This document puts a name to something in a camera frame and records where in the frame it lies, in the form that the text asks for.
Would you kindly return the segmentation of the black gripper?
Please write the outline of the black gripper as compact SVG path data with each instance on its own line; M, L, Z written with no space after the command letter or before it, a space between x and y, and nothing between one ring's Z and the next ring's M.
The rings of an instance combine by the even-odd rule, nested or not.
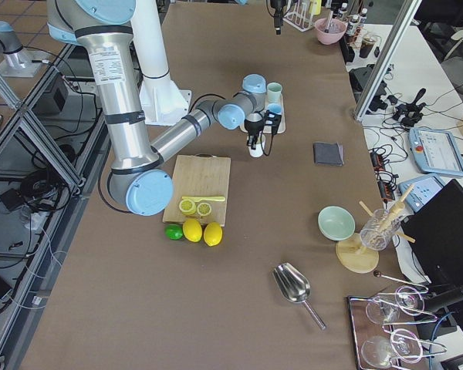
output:
M255 149L255 146L261 145L261 132L263 131L263 117L261 113L251 113L246 116L244 121L244 127L248 133L247 147L251 150Z

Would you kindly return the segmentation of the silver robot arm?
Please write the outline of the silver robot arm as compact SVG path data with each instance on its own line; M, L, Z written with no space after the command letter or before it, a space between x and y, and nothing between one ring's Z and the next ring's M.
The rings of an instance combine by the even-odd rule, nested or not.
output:
M234 130L265 107L265 78L251 74L231 99L187 112L154 1L49 1L47 11L50 35L87 51L115 156L108 190L131 213L151 216L170 203L166 160L213 123Z

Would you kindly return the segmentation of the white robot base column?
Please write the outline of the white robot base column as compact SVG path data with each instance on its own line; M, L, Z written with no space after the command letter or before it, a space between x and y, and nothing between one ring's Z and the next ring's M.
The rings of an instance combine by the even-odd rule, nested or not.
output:
M147 125L173 126L188 113L191 91L172 80L155 1L137 1L130 20L143 82L140 104Z

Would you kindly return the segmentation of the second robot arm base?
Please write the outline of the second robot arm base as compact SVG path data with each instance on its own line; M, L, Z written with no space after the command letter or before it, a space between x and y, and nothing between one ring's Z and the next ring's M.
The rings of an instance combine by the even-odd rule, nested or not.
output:
M15 30L5 21L0 21L0 74L4 77L32 78L39 71L46 52L28 50L19 40Z

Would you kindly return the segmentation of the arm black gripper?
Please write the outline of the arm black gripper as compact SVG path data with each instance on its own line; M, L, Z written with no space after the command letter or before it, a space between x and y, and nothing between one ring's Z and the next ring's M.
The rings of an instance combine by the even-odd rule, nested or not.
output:
M286 0L269 0L266 3L269 5L268 9L272 10L272 13L270 15L273 18L275 33L276 35L280 35L282 31L283 17L284 17L287 1Z

